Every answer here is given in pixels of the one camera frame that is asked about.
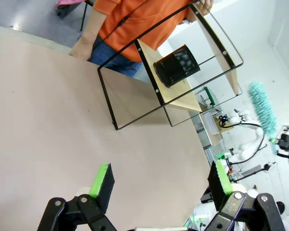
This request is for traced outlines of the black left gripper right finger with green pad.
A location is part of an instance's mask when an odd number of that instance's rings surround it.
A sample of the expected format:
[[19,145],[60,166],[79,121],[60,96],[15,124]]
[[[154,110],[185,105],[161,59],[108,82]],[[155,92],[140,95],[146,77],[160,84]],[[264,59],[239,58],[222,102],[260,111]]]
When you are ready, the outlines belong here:
[[208,176],[217,214],[207,231],[233,231],[236,222],[244,222],[249,231],[284,231],[285,227],[273,196],[261,193],[256,198],[235,191],[220,162],[213,162]]

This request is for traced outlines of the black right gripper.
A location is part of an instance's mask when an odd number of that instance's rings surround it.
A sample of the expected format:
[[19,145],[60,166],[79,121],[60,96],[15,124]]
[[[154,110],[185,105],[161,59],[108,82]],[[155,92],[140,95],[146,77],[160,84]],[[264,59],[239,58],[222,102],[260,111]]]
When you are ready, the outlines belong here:
[[277,145],[281,150],[289,151],[289,135],[286,133],[282,133],[280,138],[278,139]]

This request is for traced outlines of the person's left hand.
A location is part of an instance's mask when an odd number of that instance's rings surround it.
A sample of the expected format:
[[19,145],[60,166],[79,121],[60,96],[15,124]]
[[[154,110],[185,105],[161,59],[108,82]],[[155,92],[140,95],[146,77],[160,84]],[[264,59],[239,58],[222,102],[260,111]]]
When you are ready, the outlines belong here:
[[196,7],[198,11],[203,15],[208,15],[212,9],[214,0],[198,0],[196,2]]

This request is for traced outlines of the person's right hand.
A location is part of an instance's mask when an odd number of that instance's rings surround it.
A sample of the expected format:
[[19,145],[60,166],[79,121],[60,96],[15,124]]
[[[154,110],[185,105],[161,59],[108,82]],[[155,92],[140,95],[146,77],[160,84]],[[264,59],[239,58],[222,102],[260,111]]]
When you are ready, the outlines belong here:
[[69,55],[87,61],[91,56],[92,48],[93,48],[92,41],[89,41],[84,37],[80,37],[73,46]]

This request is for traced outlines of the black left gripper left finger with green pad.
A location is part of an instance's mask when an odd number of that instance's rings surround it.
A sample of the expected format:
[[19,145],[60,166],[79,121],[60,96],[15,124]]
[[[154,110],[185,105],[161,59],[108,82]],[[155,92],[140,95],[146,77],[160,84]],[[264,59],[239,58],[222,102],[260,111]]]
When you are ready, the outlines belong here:
[[106,211],[115,180],[111,164],[101,164],[88,193],[70,201],[54,197],[47,203],[38,226],[39,231],[75,231],[88,225],[92,231],[114,231]]

